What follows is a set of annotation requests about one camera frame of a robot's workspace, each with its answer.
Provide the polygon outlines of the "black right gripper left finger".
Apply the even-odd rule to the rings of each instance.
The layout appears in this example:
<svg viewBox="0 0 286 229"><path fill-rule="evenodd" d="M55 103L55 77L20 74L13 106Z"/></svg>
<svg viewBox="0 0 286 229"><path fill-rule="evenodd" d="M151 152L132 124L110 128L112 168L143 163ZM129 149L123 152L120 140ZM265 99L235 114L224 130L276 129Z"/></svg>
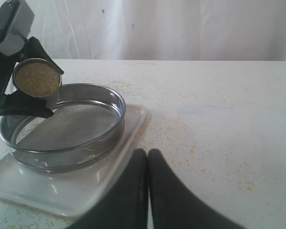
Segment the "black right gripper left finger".
<svg viewBox="0 0 286 229"><path fill-rule="evenodd" d="M148 163L136 149L108 193L72 229L145 229L148 218Z"/></svg>

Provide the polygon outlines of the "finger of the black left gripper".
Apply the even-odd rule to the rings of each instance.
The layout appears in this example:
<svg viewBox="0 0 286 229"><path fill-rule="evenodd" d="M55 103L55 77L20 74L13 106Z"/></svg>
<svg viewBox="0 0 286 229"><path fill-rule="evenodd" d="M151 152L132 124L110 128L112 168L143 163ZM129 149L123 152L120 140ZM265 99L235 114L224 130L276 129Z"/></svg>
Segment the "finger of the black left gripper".
<svg viewBox="0 0 286 229"><path fill-rule="evenodd" d="M39 58L49 61L59 74L64 74L64 71L52 60L42 47L40 41L35 37L30 37L24 46L24 55L27 59Z"/></svg>
<svg viewBox="0 0 286 229"><path fill-rule="evenodd" d="M24 115L49 118L53 111L46 106L46 102L29 96L23 92L13 92L5 95L0 103L0 116Z"/></svg>

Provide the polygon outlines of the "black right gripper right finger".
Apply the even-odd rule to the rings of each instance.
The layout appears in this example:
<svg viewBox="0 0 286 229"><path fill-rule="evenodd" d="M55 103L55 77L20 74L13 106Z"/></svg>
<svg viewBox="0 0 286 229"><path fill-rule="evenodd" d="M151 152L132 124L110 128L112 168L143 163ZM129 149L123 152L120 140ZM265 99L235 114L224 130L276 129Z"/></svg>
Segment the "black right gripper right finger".
<svg viewBox="0 0 286 229"><path fill-rule="evenodd" d="M242 229L195 196L159 149L148 152L149 191L155 229Z"/></svg>

